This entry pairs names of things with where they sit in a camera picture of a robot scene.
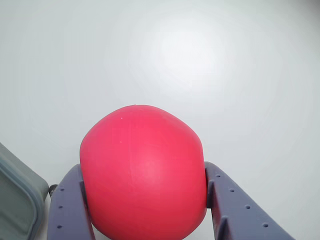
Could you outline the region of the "blue-grey gripper finger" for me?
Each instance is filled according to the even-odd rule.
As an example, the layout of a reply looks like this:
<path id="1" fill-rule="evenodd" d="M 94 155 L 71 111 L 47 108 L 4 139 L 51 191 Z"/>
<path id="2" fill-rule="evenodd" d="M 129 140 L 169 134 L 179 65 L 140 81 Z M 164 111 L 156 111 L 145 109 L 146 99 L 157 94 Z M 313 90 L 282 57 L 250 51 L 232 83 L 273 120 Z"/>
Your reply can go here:
<path id="1" fill-rule="evenodd" d="M 94 240 L 85 184 L 79 164 L 49 188 L 49 240 Z"/>
<path id="2" fill-rule="evenodd" d="M 292 240 L 245 191 L 215 164 L 205 162 L 207 203 L 216 240 Z"/>

